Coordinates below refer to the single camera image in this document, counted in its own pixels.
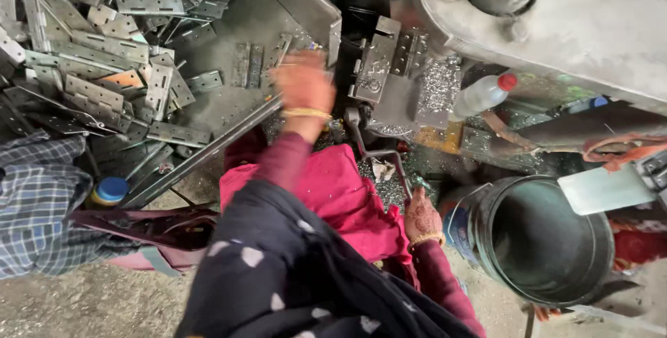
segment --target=concrete floor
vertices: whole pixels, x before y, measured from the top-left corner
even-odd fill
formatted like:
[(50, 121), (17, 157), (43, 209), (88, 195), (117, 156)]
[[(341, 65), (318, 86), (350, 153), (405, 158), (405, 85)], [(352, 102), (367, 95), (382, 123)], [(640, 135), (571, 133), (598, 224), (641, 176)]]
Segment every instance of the concrete floor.
[[(190, 174), (175, 189), (195, 203), (217, 197), (217, 164)], [(166, 192), (148, 208), (186, 204)], [(509, 289), (471, 269), (454, 249), (447, 257), (468, 294), (488, 337), (523, 337), (526, 317)], [(33, 275), (0, 282), (0, 337), (124, 338), (171, 337), (179, 323), (195, 271), (179, 278), (128, 271), (112, 265), (86, 265), (60, 277)], [(638, 317), (667, 325), (667, 261), (646, 266), (637, 275), (644, 287), (617, 295), (609, 305), (633, 308)], [(540, 325), (540, 337), (661, 337), (613, 322), (572, 313)]]

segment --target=woman's hand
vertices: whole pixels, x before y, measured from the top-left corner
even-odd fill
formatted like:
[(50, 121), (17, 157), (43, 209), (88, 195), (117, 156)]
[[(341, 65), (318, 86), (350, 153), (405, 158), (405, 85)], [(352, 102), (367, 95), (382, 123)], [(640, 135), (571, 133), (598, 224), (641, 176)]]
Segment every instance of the woman's hand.
[(276, 86), (283, 92), (285, 108), (310, 108), (331, 113), (336, 89), (324, 70), (324, 58), (324, 53), (310, 50), (291, 53), (271, 72)]
[[(331, 113), (336, 89), (324, 70), (324, 53), (301, 51), (285, 56), (283, 63), (271, 71), (276, 86), (283, 93), (286, 109), (309, 108)], [(289, 117), (284, 132), (296, 132), (309, 144), (320, 136), (324, 120), (316, 116)]]
[(416, 187), (412, 193), (412, 201), (405, 212), (405, 235), (412, 242), (423, 235), (440, 234), (442, 219), (426, 196), (423, 187)]

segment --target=blurred hand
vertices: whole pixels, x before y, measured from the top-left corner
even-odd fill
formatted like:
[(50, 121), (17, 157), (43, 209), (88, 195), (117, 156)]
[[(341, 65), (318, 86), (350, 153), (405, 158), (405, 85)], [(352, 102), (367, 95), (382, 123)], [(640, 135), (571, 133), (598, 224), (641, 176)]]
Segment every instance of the blurred hand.
[(311, 108), (331, 113), (336, 89), (325, 75), (325, 56), (311, 50), (290, 53), (277, 69), (271, 70), (275, 85), (283, 92), (285, 108)]
[(426, 190), (415, 187), (412, 201), (405, 212), (405, 235), (409, 240), (413, 240), (420, 235), (438, 232), (442, 232), (440, 214), (426, 196)]

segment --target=blue lid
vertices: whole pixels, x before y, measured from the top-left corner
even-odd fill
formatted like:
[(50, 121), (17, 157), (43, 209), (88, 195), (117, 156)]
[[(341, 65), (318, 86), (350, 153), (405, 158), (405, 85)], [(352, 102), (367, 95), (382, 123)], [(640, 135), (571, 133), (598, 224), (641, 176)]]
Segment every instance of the blue lid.
[(97, 185), (97, 196), (106, 201), (118, 201), (127, 195), (129, 186), (125, 179), (108, 176)]
[(608, 104), (609, 101), (605, 97), (597, 96), (596, 98), (591, 98), (588, 102), (590, 108), (597, 108), (598, 106), (603, 106)]

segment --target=bracelet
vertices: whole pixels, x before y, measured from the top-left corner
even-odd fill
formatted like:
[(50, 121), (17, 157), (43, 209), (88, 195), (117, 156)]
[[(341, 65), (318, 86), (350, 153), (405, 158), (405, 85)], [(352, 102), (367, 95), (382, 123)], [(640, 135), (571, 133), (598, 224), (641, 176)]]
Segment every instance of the bracelet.
[(437, 239), (440, 243), (440, 247), (445, 244), (445, 234), (442, 232), (430, 232), (428, 234), (422, 234), (414, 237), (410, 240), (410, 244), (407, 246), (408, 250), (414, 250), (414, 247), (418, 244), (421, 244), (430, 239)]
[(331, 114), (327, 114), (322, 110), (312, 109), (312, 108), (292, 108), (285, 109), (281, 113), (284, 118), (289, 118), (290, 116), (314, 116), (316, 118), (323, 119), (324, 121), (331, 120)]

